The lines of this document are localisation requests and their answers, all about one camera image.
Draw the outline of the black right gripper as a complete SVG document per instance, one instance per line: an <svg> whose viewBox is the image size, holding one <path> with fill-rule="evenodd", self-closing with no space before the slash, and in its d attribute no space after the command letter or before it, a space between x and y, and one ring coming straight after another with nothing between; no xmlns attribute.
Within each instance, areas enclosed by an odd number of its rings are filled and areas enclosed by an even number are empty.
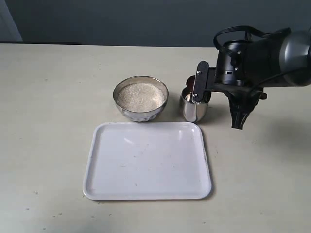
<svg viewBox="0 0 311 233"><path fill-rule="evenodd" d="M267 74L267 41L233 40L224 43L219 51L216 67L206 75L206 91L224 93L229 101L231 127L243 129L244 123L259 100L267 99L262 87L255 87L261 78L256 68Z"/></svg>

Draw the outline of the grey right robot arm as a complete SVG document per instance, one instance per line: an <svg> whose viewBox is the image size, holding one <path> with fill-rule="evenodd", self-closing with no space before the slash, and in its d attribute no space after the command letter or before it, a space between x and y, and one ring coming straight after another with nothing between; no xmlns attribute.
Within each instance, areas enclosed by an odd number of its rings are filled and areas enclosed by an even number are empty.
<svg viewBox="0 0 311 233"><path fill-rule="evenodd" d="M311 84L311 33L290 28L266 33L241 25L216 33L218 50L213 77L205 90L224 93L232 127L243 125L268 87L304 87Z"/></svg>

